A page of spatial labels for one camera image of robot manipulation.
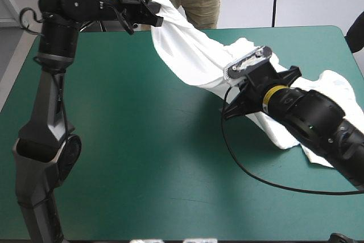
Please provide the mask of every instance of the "wire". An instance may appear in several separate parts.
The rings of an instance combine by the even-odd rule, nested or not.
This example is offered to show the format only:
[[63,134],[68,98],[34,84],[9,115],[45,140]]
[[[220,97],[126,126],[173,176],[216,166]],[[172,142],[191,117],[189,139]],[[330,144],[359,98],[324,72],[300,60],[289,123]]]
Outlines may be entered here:
[[29,26],[26,27],[23,23],[23,16],[24,14],[27,12],[27,11],[31,11],[33,13],[33,20],[37,23],[43,23],[43,20],[42,19],[38,19],[37,16],[36,16],[36,12],[35,10],[33,10],[32,8],[23,8],[20,13],[19,13],[19,23],[20,23],[20,26],[21,26],[21,29],[22,30],[25,30],[27,33],[29,34],[33,34],[33,35],[40,35],[40,36],[44,36],[44,34],[41,34],[40,32],[36,32],[36,31],[32,31],[29,29]]
[[280,184],[276,184],[273,182],[269,182],[268,180],[264,180],[254,174],[252,174],[248,169],[246,169],[241,162],[238,160],[237,156],[235,155],[234,151],[231,149],[229,143],[228,143],[228,139],[226,137],[226,133],[224,130],[224,114],[225,114],[225,108],[226,108],[226,99],[229,95],[229,92],[231,91],[231,87],[226,91],[225,93],[225,97],[224,97],[224,104],[222,106],[222,112],[221,112],[221,131],[222,131],[222,136],[224,137],[224,141],[226,143],[226,147],[229,150],[229,153],[231,155],[231,157],[233,158],[233,160],[235,161],[235,163],[240,167],[241,170],[243,170],[248,176],[250,176],[253,179],[256,179],[264,184],[267,184],[269,186],[273,186],[276,188],[280,188],[283,190],[287,190],[287,191],[292,191],[292,192],[298,192],[298,193],[309,193],[309,194],[313,194],[313,195],[327,195],[327,196],[348,196],[348,195],[359,195],[359,194],[363,194],[364,191],[348,191],[348,192],[326,192],[326,191],[312,191],[312,190],[305,190],[305,189],[299,189],[299,188],[292,188],[292,187],[287,187],[287,186],[283,186]]
[[64,120],[64,128],[65,128],[65,131],[66,131],[66,135],[65,135],[65,141],[66,141],[65,145],[66,145],[67,142],[68,142],[69,132],[68,132],[66,107],[64,105],[64,99],[63,99],[63,90],[61,89],[59,83],[57,82],[56,75],[53,74],[53,73],[52,73],[52,78],[53,78],[53,81],[55,82],[56,88],[58,90],[58,96],[59,96],[59,100],[60,100],[60,103],[61,103],[61,108],[62,108],[62,113],[63,113],[63,120]]
[[130,25],[129,25],[129,23],[126,21],[126,19],[122,16],[122,14],[121,13],[119,13],[119,11],[113,6],[113,5],[111,5],[111,4],[109,4],[109,3],[106,3],[106,2],[104,2],[104,6],[107,6],[107,7],[110,7],[113,11],[114,11],[114,13],[115,13],[115,15],[116,15],[116,17],[118,18],[118,20],[119,20],[119,23],[121,24],[121,26],[124,28],[124,30],[126,30],[126,32],[128,33],[128,34],[134,34],[134,30],[133,30],[133,27],[131,27]]

